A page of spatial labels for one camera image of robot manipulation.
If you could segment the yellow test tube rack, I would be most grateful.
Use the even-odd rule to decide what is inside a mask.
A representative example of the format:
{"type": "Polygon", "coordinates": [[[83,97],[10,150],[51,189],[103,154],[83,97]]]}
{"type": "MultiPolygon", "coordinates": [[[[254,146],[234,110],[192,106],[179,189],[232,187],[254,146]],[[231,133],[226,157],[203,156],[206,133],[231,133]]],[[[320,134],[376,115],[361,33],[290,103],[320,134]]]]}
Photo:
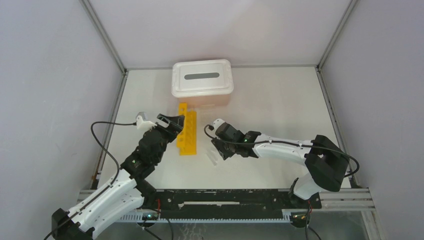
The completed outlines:
{"type": "Polygon", "coordinates": [[[178,105],[178,114],[184,116],[183,130],[176,138],[180,156],[197,154],[197,112],[189,110],[187,103],[178,105]]]}

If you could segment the pink plastic storage bin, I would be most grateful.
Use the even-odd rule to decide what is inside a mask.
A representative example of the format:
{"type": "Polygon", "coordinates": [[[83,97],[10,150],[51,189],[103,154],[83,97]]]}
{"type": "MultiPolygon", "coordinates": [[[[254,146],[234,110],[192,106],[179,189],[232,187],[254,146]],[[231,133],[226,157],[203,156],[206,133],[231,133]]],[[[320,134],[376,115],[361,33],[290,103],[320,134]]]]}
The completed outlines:
{"type": "Polygon", "coordinates": [[[186,103],[188,107],[200,108],[204,106],[226,106],[230,99],[231,94],[217,94],[217,95],[199,95],[177,97],[180,103],[186,103]]]}

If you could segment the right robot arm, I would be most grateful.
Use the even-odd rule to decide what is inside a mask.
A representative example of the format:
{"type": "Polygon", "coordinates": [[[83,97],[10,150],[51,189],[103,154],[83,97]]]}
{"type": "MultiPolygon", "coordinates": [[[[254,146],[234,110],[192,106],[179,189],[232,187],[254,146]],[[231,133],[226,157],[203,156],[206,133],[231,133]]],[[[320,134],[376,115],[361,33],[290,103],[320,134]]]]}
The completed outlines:
{"type": "Polygon", "coordinates": [[[312,140],[290,140],[272,137],[259,131],[243,133],[218,118],[203,129],[223,160],[234,155],[243,158],[271,158],[298,164],[307,169],[294,180],[289,203],[302,208],[316,193],[339,192],[349,175],[352,159],[324,135],[312,140]]]}

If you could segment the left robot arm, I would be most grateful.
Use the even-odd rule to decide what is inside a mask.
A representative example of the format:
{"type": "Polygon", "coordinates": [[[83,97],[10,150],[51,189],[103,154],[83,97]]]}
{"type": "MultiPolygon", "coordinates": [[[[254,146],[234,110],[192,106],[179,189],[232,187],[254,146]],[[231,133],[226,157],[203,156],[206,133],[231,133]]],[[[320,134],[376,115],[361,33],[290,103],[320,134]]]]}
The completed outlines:
{"type": "Polygon", "coordinates": [[[135,150],[116,163],[115,174],[99,189],[68,210],[59,208],[51,216],[51,232],[55,240],[94,240],[108,226],[128,212],[156,203],[156,189],[146,178],[161,162],[168,144],[184,128],[184,115],[159,114],[157,122],[138,113],[133,126],[143,132],[135,150]]]}

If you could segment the translucent white bin lid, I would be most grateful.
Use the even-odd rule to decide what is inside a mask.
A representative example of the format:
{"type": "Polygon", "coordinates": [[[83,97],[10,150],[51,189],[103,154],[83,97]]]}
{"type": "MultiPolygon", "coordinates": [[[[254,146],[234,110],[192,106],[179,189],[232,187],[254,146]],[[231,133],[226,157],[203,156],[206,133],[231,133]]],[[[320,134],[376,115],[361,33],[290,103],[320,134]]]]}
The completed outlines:
{"type": "Polygon", "coordinates": [[[229,95],[233,90],[227,59],[178,62],[172,67],[171,93],[176,98],[229,95]]]}

